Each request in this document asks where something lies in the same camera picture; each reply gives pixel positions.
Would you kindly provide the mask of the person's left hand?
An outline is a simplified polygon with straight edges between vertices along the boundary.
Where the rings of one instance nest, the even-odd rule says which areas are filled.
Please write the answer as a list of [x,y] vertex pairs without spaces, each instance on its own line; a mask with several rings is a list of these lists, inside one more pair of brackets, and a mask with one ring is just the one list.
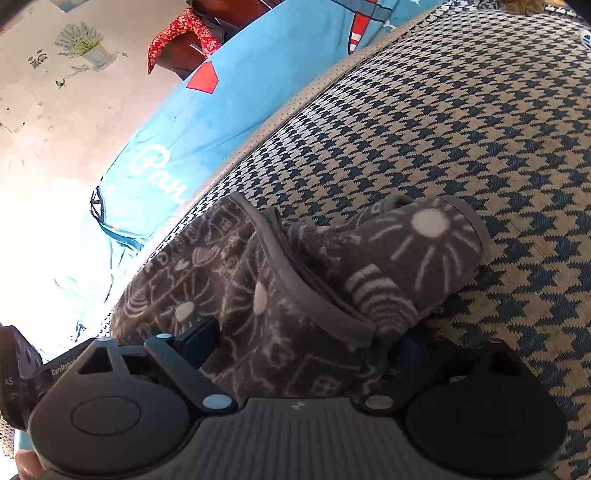
[[19,480],[39,480],[44,468],[34,450],[21,449],[15,454]]

